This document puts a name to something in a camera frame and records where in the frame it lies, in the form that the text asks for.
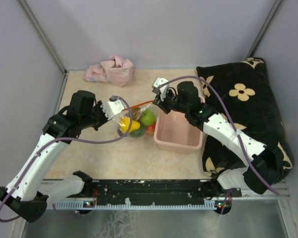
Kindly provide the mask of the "yellow pear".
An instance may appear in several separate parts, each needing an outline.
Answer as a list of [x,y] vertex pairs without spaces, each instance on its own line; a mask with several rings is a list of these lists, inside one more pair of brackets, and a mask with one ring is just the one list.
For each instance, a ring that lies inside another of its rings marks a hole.
[[120,131],[125,133],[129,129],[129,133],[140,129],[141,124],[135,120],[130,119],[129,117],[121,118],[120,122]]

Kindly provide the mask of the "green apple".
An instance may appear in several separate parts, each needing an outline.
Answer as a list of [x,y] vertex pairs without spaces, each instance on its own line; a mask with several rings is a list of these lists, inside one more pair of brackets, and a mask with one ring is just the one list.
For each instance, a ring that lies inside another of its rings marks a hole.
[[144,110],[141,114],[140,121],[145,126],[151,126],[155,122],[155,114],[151,110]]

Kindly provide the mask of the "pink plastic bin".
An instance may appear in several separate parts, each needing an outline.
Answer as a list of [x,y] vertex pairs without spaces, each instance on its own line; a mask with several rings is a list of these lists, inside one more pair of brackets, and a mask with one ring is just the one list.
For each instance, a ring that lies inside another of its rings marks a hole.
[[189,124],[183,113],[160,112],[156,120],[153,139],[159,149],[192,154],[201,150],[203,133]]

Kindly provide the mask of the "large red apple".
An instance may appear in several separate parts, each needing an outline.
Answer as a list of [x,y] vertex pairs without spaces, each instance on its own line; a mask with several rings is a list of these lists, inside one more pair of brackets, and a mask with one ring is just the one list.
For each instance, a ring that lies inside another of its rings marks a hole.
[[149,134],[149,135],[154,135],[155,126],[156,126],[156,122],[154,122],[152,125],[147,126],[146,127],[146,133]]

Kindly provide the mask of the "brown kiwi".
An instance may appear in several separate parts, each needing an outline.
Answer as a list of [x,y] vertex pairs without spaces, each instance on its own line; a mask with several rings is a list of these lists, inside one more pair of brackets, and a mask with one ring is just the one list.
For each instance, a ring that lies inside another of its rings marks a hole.
[[142,115],[142,109],[140,107],[132,108],[132,119],[139,120]]

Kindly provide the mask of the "clear zip top bag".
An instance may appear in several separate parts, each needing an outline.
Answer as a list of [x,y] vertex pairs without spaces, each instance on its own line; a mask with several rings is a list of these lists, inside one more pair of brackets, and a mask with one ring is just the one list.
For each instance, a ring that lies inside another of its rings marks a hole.
[[146,101],[131,107],[132,114],[128,109],[124,109],[121,113],[114,117],[114,122],[117,124],[117,133],[122,136],[126,133],[131,138],[140,138],[145,134],[153,136],[157,121],[157,110],[154,107],[153,101]]

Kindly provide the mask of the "dark green avocado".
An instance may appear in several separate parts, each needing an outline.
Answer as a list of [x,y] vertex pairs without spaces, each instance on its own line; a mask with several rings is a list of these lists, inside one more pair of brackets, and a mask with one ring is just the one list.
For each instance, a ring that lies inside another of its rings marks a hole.
[[137,130],[132,131],[131,133],[129,133],[129,135],[132,138],[140,138],[145,134],[146,128],[145,127],[140,127]]

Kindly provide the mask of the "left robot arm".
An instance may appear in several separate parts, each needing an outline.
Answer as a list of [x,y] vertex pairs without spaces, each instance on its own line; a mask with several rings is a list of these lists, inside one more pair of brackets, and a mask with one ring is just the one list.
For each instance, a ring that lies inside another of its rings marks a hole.
[[96,101],[93,93],[79,90],[72,95],[69,106],[49,118],[39,141],[19,173],[5,187],[0,187],[0,207],[8,206],[19,218],[28,222],[38,220],[46,208],[71,195],[87,197],[93,192],[92,178],[77,171],[67,179],[42,185],[45,175],[82,130],[98,130],[110,121],[119,102]]

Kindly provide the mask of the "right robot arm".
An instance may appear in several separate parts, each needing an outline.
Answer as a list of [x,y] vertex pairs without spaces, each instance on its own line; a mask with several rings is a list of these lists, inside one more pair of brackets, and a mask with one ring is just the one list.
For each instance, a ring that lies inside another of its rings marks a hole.
[[225,105],[224,118],[212,106],[201,101],[198,89],[191,82],[193,76],[182,76],[177,94],[169,90],[170,81],[157,78],[153,83],[156,97],[153,104],[166,114],[183,113],[187,121],[232,151],[243,163],[243,168],[225,170],[212,183],[212,191],[224,196],[231,188],[248,187],[257,194],[267,190],[279,195],[272,185],[283,175],[283,153],[279,147],[268,147],[237,130]]

